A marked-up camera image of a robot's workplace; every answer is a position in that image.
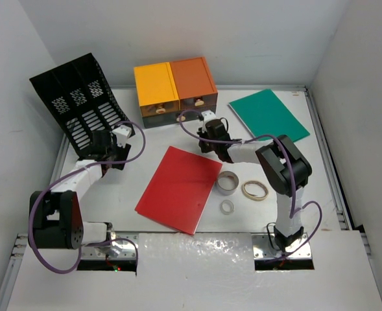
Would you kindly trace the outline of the grey wide tape roll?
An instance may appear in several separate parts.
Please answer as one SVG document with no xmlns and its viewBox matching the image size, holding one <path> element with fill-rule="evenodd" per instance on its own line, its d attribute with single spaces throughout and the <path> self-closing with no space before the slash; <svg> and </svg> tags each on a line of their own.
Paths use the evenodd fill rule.
<svg viewBox="0 0 382 311">
<path fill-rule="evenodd" d="M 238 176 L 231 171 L 222 171 L 216 180 L 217 190 L 224 196 L 232 195 L 239 186 Z"/>
</svg>

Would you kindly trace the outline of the red folder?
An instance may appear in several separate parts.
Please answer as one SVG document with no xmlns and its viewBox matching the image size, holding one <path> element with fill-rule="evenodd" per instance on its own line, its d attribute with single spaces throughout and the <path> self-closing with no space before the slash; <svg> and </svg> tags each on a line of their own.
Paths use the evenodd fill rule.
<svg viewBox="0 0 382 311">
<path fill-rule="evenodd" d="M 135 211 L 161 225 L 194 235 L 222 163 L 168 147 Z"/>
</svg>

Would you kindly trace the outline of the orange yellow drawer cabinet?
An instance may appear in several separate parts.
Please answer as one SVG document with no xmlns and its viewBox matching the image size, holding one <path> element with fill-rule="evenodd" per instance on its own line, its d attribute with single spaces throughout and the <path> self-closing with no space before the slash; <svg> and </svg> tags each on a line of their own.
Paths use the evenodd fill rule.
<svg viewBox="0 0 382 311">
<path fill-rule="evenodd" d="M 182 115 L 189 109 L 216 112 L 218 91 L 203 56 L 137 66 L 134 78 L 145 128 L 194 120 Z"/>
</svg>

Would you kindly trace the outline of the beige masking tape roll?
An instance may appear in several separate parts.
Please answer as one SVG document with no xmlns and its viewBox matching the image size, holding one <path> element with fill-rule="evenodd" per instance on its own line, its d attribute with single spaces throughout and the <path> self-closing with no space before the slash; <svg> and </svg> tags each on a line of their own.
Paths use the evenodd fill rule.
<svg viewBox="0 0 382 311">
<path fill-rule="evenodd" d="M 268 188 L 260 181 L 249 180 L 242 184 L 242 193 L 252 201 L 261 202 L 269 196 Z"/>
</svg>

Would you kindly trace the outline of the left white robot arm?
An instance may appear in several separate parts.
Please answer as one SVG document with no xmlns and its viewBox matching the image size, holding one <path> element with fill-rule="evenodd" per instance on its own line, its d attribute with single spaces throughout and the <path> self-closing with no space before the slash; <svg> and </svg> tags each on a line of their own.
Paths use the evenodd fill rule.
<svg viewBox="0 0 382 311">
<path fill-rule="evenodd" d="M 84 224 L 80 199 L 109 168 L 122 170 L 132 135 L 128 126 L 95 130 L 89 146 L 81 150 L 72 175 L 48 190 L 38 204 L 32 223 L 38 249 L 76 249 L 81 246 Z"/>
</svg>

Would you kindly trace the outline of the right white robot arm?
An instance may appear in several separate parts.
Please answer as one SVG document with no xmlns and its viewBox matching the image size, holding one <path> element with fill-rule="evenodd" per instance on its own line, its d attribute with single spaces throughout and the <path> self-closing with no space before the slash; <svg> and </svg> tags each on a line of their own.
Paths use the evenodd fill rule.
<svg viewBox="0 0 382 311">
<path fill-rule="evenodd" d="M 277 219 L 274 225 L 274 243 L 285 251 L 304 233 L 300 219 L 302 194 L 312 168 L 287 135 L 273 137 L 262 145 L 259 141 L 244 143 L 230 139 L 222 121 L 216 117 L 202 121 L 197 132 L 199 147 L 204 153 L 215 152 L 227 163 L 261 165 L 269 185 L 277 194 Z"/>
</svg>

